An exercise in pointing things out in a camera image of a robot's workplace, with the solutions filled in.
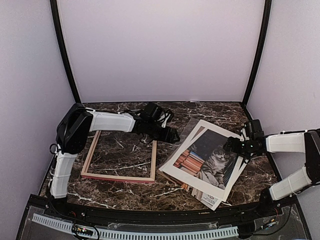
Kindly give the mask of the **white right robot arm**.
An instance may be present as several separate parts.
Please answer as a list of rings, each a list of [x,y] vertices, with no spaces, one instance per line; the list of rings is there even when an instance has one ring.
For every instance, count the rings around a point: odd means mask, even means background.
[[[302,153],[305,164],[296,172],[267,188],[262,201],[255,205],[255,213],[266,217],[275,208],[275,201],[297,195],[311,186],[320,184],[320,130],[282,132],[266,136],[262,130],[243,129],[242,139],[230,136],[223,146],[245,160],[264,153]]]

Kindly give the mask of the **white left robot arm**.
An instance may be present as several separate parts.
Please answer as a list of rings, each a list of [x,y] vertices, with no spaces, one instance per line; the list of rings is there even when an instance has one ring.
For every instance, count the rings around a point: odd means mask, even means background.
[[[54,173],[48,187],[55,199],[51,210],[60,218],[67,218],[70,206],[62,199],[67,197],[72,167],[78,154],[86,146],[90,132],[113,131],[148,136],[153,141],[174,144],[180,141],[175,128],[167,126],[172,118],[170,109],[149,102],[143,109],[121,112],[97,111],[75,103],[56,129]]]

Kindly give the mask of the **clear acrylic sheet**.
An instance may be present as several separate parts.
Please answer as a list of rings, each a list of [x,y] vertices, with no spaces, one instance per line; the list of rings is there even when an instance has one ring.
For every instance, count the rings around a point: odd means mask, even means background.
[[[175,143],[173,146],[173,152],[171,153],[172,155],[177,151],[177,149],[180,147],[180,145],[186,140],[188,135],[192,132],[193,128],[197,125],[199,122],[199,119],[196,118],[191,118],[189,122],[186,124],[184,127],[182,133],[180,134],[180,141],[178,143]]]

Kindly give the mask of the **pink wooden picture frame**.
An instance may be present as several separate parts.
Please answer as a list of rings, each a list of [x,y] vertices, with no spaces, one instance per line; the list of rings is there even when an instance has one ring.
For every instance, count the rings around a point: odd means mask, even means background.
[[[157,141],[152,142],[152,152],[151,152],[151,162],[150,162],[150,175],[149,177],[136,177],[136,176],[119,176],[119,175],[106,175],[106,174],[97,174],[89,173],[88,169],[91,163],[91,160],[94,155],[98,140],[101,135],[101,130],[96,131],[90,148],[88,150],[87,156],[85,158],[82,170],[80,175],[83,178],[104,180],[104,181],[116,181],[116,182],[129,182],[129,183],[154,183],[156,180],[156,158],[157,158]]]

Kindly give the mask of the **white photo mat board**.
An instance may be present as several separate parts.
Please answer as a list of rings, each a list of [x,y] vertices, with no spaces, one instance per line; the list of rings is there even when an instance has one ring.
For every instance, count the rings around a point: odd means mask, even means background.
[[[199,120],[161,171],[193,189],[226,201],[242,171],[243,158],[223,147],[228,140],[244,140],[205,120]]]

